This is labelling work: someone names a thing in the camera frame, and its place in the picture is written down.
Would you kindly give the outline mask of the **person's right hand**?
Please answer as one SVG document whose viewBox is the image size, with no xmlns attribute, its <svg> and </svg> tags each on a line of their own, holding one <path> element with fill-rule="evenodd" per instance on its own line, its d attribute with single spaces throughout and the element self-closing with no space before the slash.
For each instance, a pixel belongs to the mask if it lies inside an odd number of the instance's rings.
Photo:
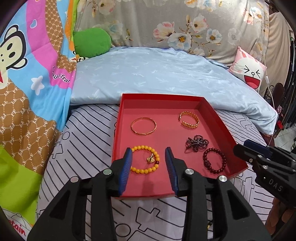
<svg viewBox="0 0 296 241">
<path fill-rule="evenodd" d="M 273 206 L 265 222 L 269 234 L 273 235 L 275 233 L 276 225 L 280 220 L 287 223 L 294 213 L 295 208 L 287 208 L 280 200 L 274 197 Z"/>
</svg>

